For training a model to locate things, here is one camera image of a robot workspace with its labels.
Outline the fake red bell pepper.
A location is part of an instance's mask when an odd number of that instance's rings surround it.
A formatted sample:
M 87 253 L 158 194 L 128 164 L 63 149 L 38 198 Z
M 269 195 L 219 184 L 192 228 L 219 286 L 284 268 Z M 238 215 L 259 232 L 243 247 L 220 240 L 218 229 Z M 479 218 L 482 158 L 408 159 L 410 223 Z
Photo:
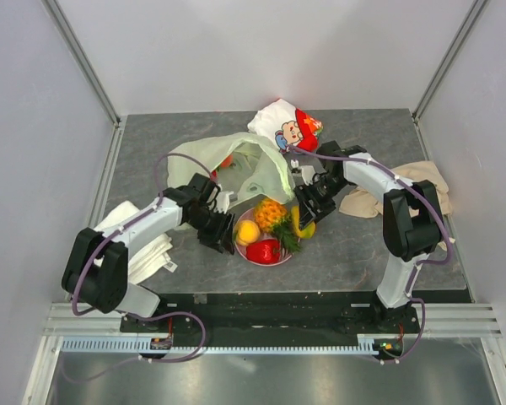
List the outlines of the fake red bell pepper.
M 278 263 L 281 258 L 281 246 L 277 239 L 257 241 L 246 247 L 245 257 L 250 262 L 260 265 Z

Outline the fake yellow pear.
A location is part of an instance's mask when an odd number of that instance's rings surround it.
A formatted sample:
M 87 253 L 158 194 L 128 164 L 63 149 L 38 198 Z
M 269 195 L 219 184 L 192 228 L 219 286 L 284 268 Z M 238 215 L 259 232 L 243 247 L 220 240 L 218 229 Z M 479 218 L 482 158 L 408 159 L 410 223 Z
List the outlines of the fake yellow pear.
M 255 243 L 261 237 L 261 230 L 253 220 L 242 220 L 236 225 L 234 241 L 240 246 L 248 246 Z

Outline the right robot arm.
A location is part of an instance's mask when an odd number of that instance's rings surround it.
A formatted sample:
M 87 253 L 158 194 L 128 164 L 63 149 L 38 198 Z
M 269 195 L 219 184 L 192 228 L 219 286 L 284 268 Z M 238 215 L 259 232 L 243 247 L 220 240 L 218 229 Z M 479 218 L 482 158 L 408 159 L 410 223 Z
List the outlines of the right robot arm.
M 302 178 L 293 190 L 299 202 L 300 229 L 332 213 L 334 198 L 345 186 L 362 187 L 382 205 L 382 234 L 390 255 L 374 292 L 369 321 L 375 330 L 388 332 L 411 305 L 422 266 L 430 261 L 438 243 L 449 239 L 435 186 L 397 175 L 358 145 L 344 149 L 330 141 L 313 155 L 322 172 L 297 160 L 291 163 L 292 173 Z

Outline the fake pineapple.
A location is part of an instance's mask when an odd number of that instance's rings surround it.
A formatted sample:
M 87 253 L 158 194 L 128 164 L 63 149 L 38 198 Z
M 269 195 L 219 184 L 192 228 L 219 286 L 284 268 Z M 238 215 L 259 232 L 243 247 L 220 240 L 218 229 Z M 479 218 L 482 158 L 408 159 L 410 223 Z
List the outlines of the fake pineapple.
M 269 197 L 263 198 L 254 208 L 254 220 L 260 230 L 276 238 L 287 253 L 300 251 L 291 216 L 281 203 Z

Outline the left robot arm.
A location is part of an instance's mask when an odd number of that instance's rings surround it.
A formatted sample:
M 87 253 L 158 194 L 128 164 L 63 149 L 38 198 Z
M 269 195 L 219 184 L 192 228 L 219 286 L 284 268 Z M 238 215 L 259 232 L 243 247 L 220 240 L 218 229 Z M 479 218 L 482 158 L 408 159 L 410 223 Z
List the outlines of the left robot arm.
M 130 260 L 164 233 L 187 224 L 203 246 L 234 253 L 231 192 L 211 178 L 195 174 L 184 186 L 169 187 L 144 209 L 101 231 L 81 230 L 62 276 L 62 289 L 72 296 L 75 316 L 112 311 L 138 318 L 150 332 L 161 331 L 168 311 L 149 289 L 129 281 Z

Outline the green avocado print plastic bag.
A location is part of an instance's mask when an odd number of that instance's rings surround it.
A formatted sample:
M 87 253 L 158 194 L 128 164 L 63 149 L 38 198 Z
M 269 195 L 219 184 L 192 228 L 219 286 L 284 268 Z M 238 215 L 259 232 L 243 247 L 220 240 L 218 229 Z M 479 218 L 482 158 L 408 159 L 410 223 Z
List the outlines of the green avocado print plastic bag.
M 185 185 L 194 174 L 203 174 L 209 169 L 216 172 L 217 183 L 225 192 L 236 194 L 232 207 L 258 196 L 281 204 L 294 198 L 294 180 L 288 162 L 265 137 L 237 132 L 183 143 L 172 153 L 167 163 L 168 186 Z M 229 155 L 233 156 L 233 164 L 220 169 L 219 164 Z

